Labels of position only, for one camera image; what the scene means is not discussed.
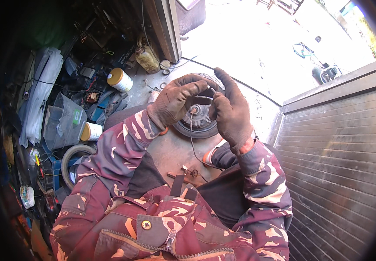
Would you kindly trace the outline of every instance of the camouflage jacket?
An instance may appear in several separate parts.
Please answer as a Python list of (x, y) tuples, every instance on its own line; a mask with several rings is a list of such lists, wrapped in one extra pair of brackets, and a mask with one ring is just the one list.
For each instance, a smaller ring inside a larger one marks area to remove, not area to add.
[(277, 159), (259, 141), (238, 156), (250, 208), (232, 229), (192, 185), (179, 196), (163, 185), (127, 197), (134, 169), (158, 134), (141, 111), (101, 135), (50, 233), (58, 260), (288, 260), (290, 194)]

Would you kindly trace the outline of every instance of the metal snap button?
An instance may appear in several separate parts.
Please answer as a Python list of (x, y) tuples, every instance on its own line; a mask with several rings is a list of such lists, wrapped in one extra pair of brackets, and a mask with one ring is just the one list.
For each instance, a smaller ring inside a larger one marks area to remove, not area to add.
[(142, 222), (142, 228), (148, 230), (148, 229), (152, 228), (152, 224), (149, 221), (145, 220), (145, 221)]

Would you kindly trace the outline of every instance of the person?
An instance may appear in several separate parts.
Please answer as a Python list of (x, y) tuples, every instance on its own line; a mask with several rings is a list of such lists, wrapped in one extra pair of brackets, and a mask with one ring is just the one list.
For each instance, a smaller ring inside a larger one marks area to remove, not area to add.
[(225, 169), (221, 175), (197, 189), (182, 187), (180, 175), (170, 187), (146, 152), (207, 86), (222, 91), (214, 81), (185, 75), (108, 128), (97, 153), (78, 167), (50, 233), (58, 260), (289, 259), (292, 203), (284, 171), (273, 148), (251, 138), (248, 103), (235, 81), (214, 72), (225, 94), (213, 95), (209, 116), (227, 143), (207, 156)]

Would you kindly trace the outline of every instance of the sneaker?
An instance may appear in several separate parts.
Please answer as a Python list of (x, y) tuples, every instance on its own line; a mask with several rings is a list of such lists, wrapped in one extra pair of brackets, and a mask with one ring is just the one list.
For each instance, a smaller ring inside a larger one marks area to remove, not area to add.
[(218, 143), (212, 150), (210, 150), (209, 152), (207, 152), (206, 154), (204, 154), (204, 156), (202, 157), (202, 161), (207, 163), (207, 164), (211, 164), (212, 165), (212, 162), (211, 162), (211, 158), (212, 158), (212, 155), (216, 152), (216, 149), (221, 147), (224, 143), (226, 143), (227, 141), (225, 139), (221, 139), (220, 143)]

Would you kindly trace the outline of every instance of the gloved hand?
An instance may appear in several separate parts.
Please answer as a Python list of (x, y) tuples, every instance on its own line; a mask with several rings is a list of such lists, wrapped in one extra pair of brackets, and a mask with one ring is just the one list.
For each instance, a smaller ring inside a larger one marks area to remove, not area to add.
[(214, 73), (224, 84), (226, 95), (221, 92), (214, 94), (208, 116), (211, 120), (217, 119), (218, 132), (230, 144), (231, 151), (239, 155), (239, 149), (253, 130), (249, 106), (236, 82), (225, 71), (215, 68)]
[(200, 104), (196, 103), (194, 96), (205, 91), (207, 85), (218, 90), (215, 82), (196, 74), (187, 74), (175, 79), (164, 87), (154, 104), (147, 107), (147, 115), (161, 131), (164, 131), (166, 127), (180, 121), (189, 107)]

